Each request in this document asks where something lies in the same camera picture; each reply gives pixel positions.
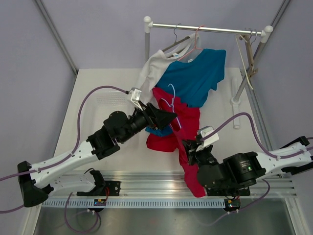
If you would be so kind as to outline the pink wire hanger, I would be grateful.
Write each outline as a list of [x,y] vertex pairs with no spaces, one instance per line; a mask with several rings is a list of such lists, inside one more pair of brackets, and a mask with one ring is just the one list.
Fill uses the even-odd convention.
[[186,56],[188,56],[188,55],[189,55],[190,53],[192,53],[194,50],[203,50],[202,48],[197,47],[197,40],[198,40],[198,31],[199,31],[199,29],[200,29],[201,27],[204,27],[204,26],[205,26],[205,25],[200,25],[200,26],[197,28],[197,30],[196,30],[196,32],[195,32],[194,45],[193,45],[192,49],[191,49],[188,53],[184,54],[181,58],[179,58],[179,61],[181,61],[182,59],[184,59]]

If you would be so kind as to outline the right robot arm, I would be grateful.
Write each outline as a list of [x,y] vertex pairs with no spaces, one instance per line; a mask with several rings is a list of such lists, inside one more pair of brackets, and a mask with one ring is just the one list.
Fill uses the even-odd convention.
[[265,152],[237,153],[219,163],[212,155],[212,146],[199,150],[196,141],[183,141],[188,163],[197,165],[196,181],[207,196],[249,196],[249,187],[257,179],[289,173],[296,175],[313,167],[310,138],[298,137],[284,147]]

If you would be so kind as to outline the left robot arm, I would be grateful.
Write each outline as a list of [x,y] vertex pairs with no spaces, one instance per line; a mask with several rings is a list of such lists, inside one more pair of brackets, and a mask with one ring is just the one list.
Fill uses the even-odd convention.
[[69,172],[116,153],[121,144],[146,127],[163,129],[176,117],[176,113],[158,109],[151,103],[142,109],[135,108],[131,116],[115,111],[104,120],[100,130],[76,144],[69,153],[37,164],[27,161],[19,163],[18,181],[23,205],[26,208],[37,206],[57,193],[101,195],[105,191],[106,182],[100,171],[91,170],[82,175],[69,175]]

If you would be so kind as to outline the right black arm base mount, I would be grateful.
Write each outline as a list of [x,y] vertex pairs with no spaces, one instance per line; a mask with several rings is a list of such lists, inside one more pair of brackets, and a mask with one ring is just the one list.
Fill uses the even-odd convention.
[[207,196],[222,196],[224,199],[224,210],[234,212],[241,207],[241,196],[250,196],[249,188],[244,189],[206,189]]

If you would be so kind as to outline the blue t shirt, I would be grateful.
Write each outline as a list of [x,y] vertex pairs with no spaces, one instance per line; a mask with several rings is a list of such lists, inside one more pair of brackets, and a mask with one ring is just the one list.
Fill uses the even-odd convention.
[[225,59],[223,49],[203,49],[191,62],[172,62],[155,87],[175,94],[190,108],[200,108],[224,79]]

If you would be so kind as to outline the red t shirt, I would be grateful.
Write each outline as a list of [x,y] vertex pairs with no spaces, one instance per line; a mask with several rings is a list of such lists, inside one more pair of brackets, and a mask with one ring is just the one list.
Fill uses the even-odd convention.
[[[161,100],[166,99],[169,103],[173,98],[172,94],[169,94],[161,88],[153,88],[153,94],[160,109],[172,112],[172,109]],[[169,125],[171,134],[167,136],[158,136],[150,133],[146,145],[148,149],[161,151],[161,152],[174,152],[178,150],[179,164],[184,171],[184,181],[193,196],[200,198],[205,196],[204,188],[197,181],[196,174],[198,172],[197,165],[189,165],[187,156],[182,141],[195,140],[197,131],[200,126],[200,109],[198,107],[188,107],[186,103],[183,103],[179,97],[176,96],[175,111],[177,114],[182,128],[179,129],[176,119]]]

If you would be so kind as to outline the light blue wire hanger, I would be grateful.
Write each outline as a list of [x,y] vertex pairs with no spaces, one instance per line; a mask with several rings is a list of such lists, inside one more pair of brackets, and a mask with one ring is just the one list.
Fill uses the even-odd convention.
[[[174,87],[174,85],[173,85],[172,83],[169,83],[169,84],[168,84],[168,87],[171,87],[172,90],[173,90],[173,93],[174,93],[174,94],[173,94],[173,98],[172,98],[172,100],[171,100],[171,103],[169,103],[169,102],[168,102],[166,99],[164,99],[164,98],[162,98],[161,100],[163,100],[163,101],[167,104],[167,106],[172,109],[172,112],[174,113],[174,111],[175,111],[174,102],[175,102],[175,98],[176,98],[176,90],[175,90],[175,87]],[[176,117],[176,121],[177,121],[177,124],[178,124],[179,129],[181,129],[182,126],[181,126],[181,123],[180,123],[180,120],[179,120],[178,117]]]

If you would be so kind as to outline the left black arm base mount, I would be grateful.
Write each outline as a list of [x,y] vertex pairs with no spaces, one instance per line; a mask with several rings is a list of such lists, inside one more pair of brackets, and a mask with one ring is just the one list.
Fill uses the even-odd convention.
[[100,171],[94,168],[88,169],[85,173],[90,179],[91,189],[76,192],[77,196],[119,196],[120,181],[105,180]]

